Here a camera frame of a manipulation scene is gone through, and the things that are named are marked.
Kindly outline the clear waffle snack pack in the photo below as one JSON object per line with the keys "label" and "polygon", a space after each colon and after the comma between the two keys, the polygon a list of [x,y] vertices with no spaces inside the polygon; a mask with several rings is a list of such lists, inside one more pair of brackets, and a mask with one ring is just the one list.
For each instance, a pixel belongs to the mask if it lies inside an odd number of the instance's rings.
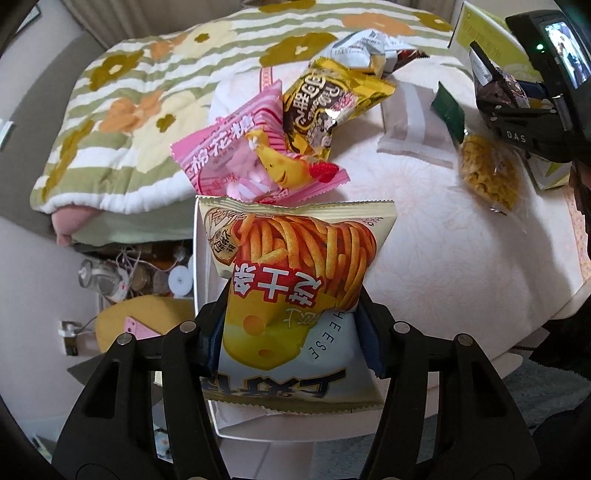
{"label": "clear waffle snack pack", "polygon": [[488,210],[527,232],[527,201],[517,152],[488,136],[468,133],[459,147],[460,185]]}

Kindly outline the cheese fries snack bag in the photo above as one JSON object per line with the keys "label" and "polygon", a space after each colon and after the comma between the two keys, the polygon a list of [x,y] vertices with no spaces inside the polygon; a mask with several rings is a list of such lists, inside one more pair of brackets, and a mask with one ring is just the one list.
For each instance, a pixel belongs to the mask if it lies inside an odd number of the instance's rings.
{"label": "cheese fries snack bag", "polygon": [[195,270],[226,283],[204,396],[297,414],[379,407],[353,312],[396,223],[394,202],[197,206],[211,260]]}

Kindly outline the silver Tatre chip bag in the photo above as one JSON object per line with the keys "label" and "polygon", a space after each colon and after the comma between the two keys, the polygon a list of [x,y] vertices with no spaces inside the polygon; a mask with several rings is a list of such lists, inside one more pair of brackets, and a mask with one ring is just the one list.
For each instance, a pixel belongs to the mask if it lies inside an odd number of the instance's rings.
{"label": "silver Tatre chip bag", "polygon": [[349,69],[384,77],[401,65],[404,53],[414,50],[399,37],[365,29],[335,40],[315,55],[315,59],[329,58]]}

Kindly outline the white round container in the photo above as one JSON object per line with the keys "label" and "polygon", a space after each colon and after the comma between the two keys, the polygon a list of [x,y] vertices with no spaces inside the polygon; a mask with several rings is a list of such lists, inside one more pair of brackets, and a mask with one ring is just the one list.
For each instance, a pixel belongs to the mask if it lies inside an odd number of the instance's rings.
{"label": "white round container", "polygon": [[186,297],[192,292],[193,278],[190,270],[183,265],[175,266],[168,273],[168,288],[174,297]]}

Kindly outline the pink phone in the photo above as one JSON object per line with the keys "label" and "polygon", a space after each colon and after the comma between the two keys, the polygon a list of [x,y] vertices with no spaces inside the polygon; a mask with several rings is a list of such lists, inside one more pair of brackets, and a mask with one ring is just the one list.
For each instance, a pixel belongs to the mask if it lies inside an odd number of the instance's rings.
{"label": "pink phone", "polygon": [[137,340],[159,337],[160,333],[147,327],[137,319],[127,316],[123,323],[123,332],[133,335]]}

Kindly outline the dark purple snack bag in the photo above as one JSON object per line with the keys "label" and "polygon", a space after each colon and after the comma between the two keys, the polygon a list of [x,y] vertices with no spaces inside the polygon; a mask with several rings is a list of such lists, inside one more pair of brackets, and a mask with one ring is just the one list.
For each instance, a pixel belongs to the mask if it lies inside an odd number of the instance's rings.
{"label": "dark purple snack bag", "polygon": [[529,109],[529,98],[519,81],[492,61],[477,41],[469,47],[476,104],[483,117],[491,120],[498,110]]}

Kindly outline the dark green snack packet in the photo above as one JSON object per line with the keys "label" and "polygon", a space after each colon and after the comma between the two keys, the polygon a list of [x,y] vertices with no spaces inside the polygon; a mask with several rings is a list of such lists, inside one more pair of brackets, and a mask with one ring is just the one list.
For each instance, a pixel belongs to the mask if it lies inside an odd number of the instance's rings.
{"label": "dark green snack packet", "polygon": [[445,123],[452,140],[461,145],[465,139],[465,112],[442,82],[438,84],[431,108]]}

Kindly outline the glass jug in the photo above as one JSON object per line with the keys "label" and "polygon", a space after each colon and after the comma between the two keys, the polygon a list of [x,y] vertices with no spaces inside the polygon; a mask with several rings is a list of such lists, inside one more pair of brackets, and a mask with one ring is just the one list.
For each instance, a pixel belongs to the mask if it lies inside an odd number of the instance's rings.
{"label": "glass jug", "polygon": [[129,290],[127,271],[112,262],[84,259],[78,270],[78,282],[82,288],[114,303],[125,300]]}

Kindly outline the orange floral cloth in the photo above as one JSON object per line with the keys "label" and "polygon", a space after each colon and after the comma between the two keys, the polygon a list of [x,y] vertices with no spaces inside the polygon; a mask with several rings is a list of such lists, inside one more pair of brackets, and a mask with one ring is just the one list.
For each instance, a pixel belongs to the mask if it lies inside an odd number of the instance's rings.
{"label": "orange floral cloth", "polygon": [[573,226],[579,262],[583,268],[585,265],[590,264],[590,257],[588,253],[588,234],[586,231],[585,217],[577,209],[574,190],[569,186],[565,186],[563,193]]}

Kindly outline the pink marshmallow snack bag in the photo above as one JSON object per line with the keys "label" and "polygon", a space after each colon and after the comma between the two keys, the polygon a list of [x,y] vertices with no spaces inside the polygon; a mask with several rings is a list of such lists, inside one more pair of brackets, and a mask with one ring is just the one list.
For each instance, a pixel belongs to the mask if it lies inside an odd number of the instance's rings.
{"label": "pink marshmallow snack bag", "polygon": [[287,150],[280,80],[170,151],[202,196],[294,206],[349,182],[342,167]]}

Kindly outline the yellow brown snack bag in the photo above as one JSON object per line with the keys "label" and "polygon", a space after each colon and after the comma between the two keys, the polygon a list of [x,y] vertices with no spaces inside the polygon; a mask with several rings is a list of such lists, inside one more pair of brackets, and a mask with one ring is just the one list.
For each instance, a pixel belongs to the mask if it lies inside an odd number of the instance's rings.
{"label": "yellow brown snack bag", "polygon": [[335,129],[386,100],[395,90],[392,83],[333,59],[311,61],[283,94],[288,148],[327,160]]}

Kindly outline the floral striped folded quilt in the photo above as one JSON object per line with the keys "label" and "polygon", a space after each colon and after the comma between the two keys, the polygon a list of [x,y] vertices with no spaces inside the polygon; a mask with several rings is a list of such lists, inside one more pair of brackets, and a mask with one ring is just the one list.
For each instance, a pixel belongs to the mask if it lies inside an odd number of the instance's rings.
{"label": "floral striped folded quilt", "polygon": [[283,1],[116,43],[75,82],[31,207],[49,216],[62,244],[188,238],[192,190],[170,146],[204,128],[217,84],[308,60],[366,28],[436,55],[453,31],[430,11],[391,1]]}

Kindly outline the grey padded headboard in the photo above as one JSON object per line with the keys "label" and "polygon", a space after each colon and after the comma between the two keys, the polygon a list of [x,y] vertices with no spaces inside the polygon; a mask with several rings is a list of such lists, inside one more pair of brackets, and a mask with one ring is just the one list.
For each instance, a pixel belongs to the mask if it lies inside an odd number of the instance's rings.
{"label": "grey padded headboard", "polygon": [[30,193],[58,135],[71,92],[104,49],[84,32],[45,68],[11,116],[14,126],[1,150],[1,217],[53,239],[51,217],[30,206]]}

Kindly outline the white wall charger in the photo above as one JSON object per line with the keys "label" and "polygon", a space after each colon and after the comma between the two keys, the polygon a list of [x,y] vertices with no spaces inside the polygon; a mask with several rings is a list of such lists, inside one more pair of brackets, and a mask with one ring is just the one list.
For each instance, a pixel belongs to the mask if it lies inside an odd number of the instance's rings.
{"label": "white wall charger", "polygon": [[62,339],[63,350],[66,356],[79,355],[77,337],[82,332],[81,324],[72,321],[60,321],[57,333]]}

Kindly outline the white wall switch box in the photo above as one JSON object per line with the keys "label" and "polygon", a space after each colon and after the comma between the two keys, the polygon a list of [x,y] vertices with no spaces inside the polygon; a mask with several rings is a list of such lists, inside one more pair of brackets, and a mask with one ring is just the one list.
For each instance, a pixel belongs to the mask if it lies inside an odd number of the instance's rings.
{"label": "white wall switch box", "polygon": [[3,147],[6,139],[10,135],[11,129],[13,127],[13,122],[10,120],[0,120],[0,148]]}

